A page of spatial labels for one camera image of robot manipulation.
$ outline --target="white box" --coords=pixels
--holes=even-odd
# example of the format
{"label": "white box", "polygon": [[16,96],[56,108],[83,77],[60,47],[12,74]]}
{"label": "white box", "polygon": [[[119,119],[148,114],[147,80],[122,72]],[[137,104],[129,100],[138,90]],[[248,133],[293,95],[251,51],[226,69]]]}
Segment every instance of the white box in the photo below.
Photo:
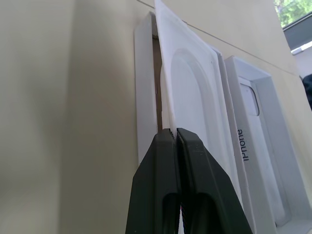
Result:
{"label": "white box", "polygon": [[270,74],[240,60],[225,60],[254,233],[306,234],[311,207]]}

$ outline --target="green leaves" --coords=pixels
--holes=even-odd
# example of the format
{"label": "green leaves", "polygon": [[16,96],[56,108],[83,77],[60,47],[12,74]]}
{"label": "green leaves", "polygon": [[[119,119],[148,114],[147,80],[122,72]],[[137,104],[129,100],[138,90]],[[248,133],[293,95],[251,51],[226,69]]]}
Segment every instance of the green leaves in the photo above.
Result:
{"label": "green leaves", "polygon": [[274,0],[274,6],[285,27],[312,11],[312,0]]}

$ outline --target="tree foliage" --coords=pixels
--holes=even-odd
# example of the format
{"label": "tree foliage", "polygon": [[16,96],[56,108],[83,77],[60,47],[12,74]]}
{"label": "tree foliage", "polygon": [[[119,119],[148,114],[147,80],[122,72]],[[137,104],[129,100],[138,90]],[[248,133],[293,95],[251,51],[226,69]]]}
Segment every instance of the tree foliage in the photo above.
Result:
{"label": "tree foliage", "polygon": [[312,11],[312,0],[274,0],[282,27]]}

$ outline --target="black clamp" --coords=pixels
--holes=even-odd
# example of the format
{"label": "black clamp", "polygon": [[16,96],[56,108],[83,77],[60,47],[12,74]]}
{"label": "black clamp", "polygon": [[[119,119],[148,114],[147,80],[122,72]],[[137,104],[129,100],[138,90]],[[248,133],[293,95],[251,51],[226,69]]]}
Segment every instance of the black clamp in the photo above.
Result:
{"label": "black clamp", "polygon": [[199,137],[156,134],[133,178],[126,234],[252,234],[232,182]]}

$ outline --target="window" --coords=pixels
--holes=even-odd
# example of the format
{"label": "window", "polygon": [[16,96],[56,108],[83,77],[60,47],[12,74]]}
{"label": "window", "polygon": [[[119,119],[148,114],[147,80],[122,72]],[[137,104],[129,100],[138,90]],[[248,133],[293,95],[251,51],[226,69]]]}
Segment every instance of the window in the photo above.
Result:
{"label": "window", "polygon": [[312,11],[312,0],[274,0],[282,27],[285,27]]}

